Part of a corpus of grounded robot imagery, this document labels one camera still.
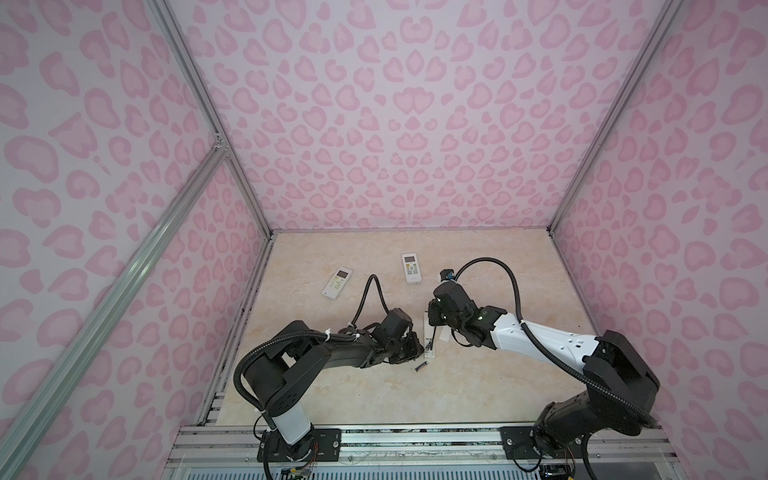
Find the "white remote angled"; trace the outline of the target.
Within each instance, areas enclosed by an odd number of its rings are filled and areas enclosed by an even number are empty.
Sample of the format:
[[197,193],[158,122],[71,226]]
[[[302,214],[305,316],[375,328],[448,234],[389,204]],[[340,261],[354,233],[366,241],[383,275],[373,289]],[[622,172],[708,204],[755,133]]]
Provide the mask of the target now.
[[349,281],[353,271],[346,267],[339,267],[323,288],[321,294],[330,300],[336,300]]

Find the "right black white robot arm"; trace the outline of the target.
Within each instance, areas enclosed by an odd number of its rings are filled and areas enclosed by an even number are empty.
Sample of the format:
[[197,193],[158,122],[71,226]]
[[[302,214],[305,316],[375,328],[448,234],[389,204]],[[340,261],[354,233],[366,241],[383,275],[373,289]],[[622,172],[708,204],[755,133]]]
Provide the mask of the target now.
[[453,280],[440,283],[433,296],[431,325],[450,328],[471,347],[550,363],[585,385],[582,393],[544,407],[530,432],[537,452],[555,456],[575,440],[602,430],[637,436],[657,426],[651,409],[660,382],[622,334],[576,334],[522,320],[498,307],[479,307]]

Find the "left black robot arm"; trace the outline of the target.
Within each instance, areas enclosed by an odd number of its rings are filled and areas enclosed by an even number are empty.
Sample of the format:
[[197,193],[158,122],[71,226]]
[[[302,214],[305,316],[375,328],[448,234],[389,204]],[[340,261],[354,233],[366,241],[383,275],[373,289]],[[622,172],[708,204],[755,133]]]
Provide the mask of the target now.
[[337,333],[295,320],[243,356],[234,369],[233,386],[293,447],[311,437],[313,425],[301,399],[322,371],[399,365],[423,353],[412,319],[399,308],[380,322],[363,328],[350,325]]

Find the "slim white remote control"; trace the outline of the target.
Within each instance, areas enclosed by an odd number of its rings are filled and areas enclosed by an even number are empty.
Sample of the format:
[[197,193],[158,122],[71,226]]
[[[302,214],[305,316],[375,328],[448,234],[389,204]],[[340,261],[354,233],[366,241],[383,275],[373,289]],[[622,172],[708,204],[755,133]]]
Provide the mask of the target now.
[[433,359],[435,357],[434,342],[436,338],[436,331],[437,331],[437,328],[430,324],[426,324],[424,327],[424,340],[425,340],[424,357],[426,359]]

